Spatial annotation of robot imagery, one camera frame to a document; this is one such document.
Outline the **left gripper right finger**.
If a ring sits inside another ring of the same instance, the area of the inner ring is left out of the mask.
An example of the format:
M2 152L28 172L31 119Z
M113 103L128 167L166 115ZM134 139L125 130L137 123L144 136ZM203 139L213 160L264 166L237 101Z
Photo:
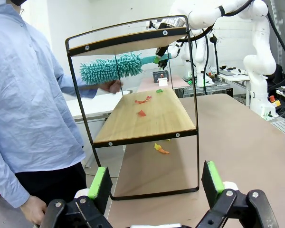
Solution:
M222 228L228 219L237 219L244 228L277 228L279 224L262 190L246 195L233 182L223 182L213 161L205 161L201 178L209 210L198 228Z

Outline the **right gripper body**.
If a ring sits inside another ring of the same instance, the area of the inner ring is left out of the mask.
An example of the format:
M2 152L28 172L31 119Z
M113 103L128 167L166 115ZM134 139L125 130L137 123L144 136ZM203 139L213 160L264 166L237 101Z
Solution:
M183 19L181 18L165 18L157 20L157 29L168 29L183 26Z

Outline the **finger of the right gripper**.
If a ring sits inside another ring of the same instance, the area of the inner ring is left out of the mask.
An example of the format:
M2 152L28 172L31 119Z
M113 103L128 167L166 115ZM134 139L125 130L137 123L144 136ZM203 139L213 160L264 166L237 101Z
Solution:
M164 56L165 52L167 51L168 47L159 47L155 53L154 62L159 62L160 59Z

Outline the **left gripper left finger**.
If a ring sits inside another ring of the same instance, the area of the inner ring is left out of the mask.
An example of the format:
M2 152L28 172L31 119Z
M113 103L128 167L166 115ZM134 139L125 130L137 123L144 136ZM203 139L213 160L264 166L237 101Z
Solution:
M111 228L105 218L112 180L107 167L99 167L86 195L66 203L52 200L40 225L41 228Z

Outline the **person left hand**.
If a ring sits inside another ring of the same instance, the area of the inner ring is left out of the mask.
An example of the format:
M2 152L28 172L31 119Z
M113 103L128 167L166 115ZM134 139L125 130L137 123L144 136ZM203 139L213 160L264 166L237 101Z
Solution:
M120 80L113 80L113 81L105 82L105 83L98 85L98 87L102 89L103 91L106 91L112 94L118 93L122 89L122 86L123 86L123 82L121 82Z

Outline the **person right hand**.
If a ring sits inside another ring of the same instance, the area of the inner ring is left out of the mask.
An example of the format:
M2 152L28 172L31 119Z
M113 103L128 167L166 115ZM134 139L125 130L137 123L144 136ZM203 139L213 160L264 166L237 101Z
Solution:
M28 221L40 225L45 216L47 205L40 198L29 196L28 200L20 206L20 209Z

